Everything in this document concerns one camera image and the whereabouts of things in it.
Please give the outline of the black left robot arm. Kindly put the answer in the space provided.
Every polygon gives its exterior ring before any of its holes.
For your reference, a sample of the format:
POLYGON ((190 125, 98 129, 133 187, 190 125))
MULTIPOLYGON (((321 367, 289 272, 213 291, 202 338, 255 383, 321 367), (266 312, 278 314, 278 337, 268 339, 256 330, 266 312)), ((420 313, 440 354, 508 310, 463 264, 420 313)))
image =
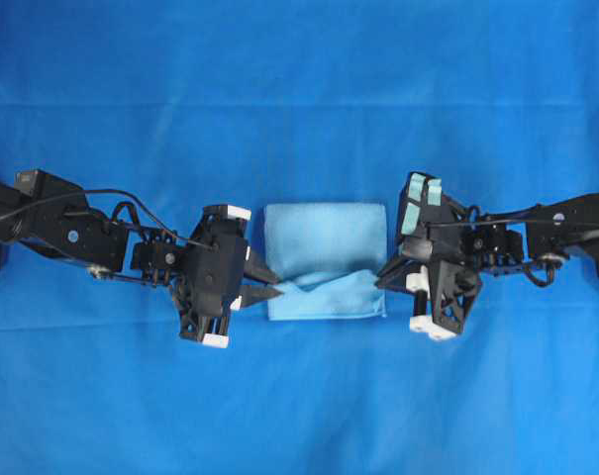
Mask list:
POLYGON ((40 169, 0 183, 3 248, 19 243, 48 259, 81 266, 97 280, 165 287, 179 316, 179 335, 206 346, 229 344, 231 314, 281 296, 279 277, 247 239, 248 209, 210 205, 190 237, 126 193, 111 214, 92 207, 88 191, 40 169))

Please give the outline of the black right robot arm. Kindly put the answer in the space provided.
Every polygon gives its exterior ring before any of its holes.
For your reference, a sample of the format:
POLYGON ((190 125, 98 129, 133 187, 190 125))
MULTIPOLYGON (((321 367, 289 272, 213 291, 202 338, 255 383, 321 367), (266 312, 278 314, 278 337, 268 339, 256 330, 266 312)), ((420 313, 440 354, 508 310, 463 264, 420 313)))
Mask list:
POLYGON ((375 284, 413 295, 410 329, 433 340, 463 332, 483 273, 523 274, 544 288, 578 254, 599 275, 599 193, 494 215, 460 205, 437 184, 409 186, 399 225, 397 251, 375 284))

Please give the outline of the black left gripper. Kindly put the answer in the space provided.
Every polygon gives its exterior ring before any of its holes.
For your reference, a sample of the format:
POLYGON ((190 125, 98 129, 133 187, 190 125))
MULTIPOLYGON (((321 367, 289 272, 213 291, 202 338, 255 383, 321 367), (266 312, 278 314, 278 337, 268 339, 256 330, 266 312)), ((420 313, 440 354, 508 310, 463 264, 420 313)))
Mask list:
POLYGON ((180 275, 172 285, 179 313, 179 336, 206 346, 229 345, 231 306, 244 309, 283 294, 272 286, 242 285, 248 278, 276 285, 279 277, 245 238, 251 211, 211 205, 192 233, 180 258, 180 275))

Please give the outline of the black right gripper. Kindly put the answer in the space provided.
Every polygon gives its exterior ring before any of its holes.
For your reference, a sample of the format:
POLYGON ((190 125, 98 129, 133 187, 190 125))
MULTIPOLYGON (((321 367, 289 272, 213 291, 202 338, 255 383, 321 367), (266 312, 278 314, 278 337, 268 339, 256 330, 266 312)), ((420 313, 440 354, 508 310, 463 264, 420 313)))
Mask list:
POLYGON ((395 253, 378 271, 375 286, 412 295, 410 331, 444 341, 462 334, 482 282, 467 253, 459 261, 436 258, 428 262, 395 253))

